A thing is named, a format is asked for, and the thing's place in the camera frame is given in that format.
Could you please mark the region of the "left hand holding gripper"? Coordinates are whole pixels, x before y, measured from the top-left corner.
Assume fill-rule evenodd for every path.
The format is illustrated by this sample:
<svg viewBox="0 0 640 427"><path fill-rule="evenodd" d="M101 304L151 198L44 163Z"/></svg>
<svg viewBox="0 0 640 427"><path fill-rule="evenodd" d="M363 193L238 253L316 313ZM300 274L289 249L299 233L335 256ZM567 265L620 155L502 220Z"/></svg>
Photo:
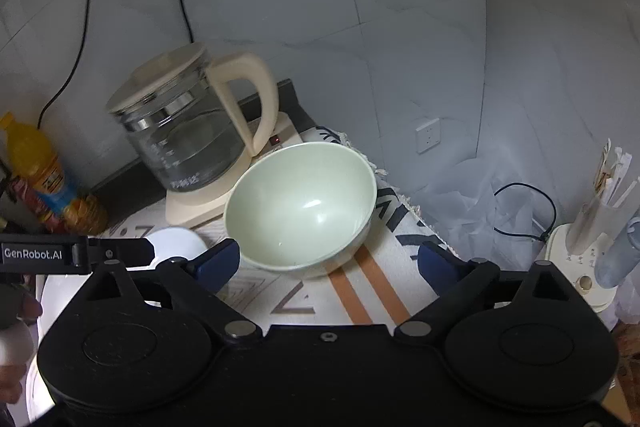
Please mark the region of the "left hand holding gripper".
<svg viewBox="0 0 640 427"><path fill-rule="evenodd" d="M34 353L28 324L41 317L40 302L22 286L1 285L1 402L17 403Z"/></svg>

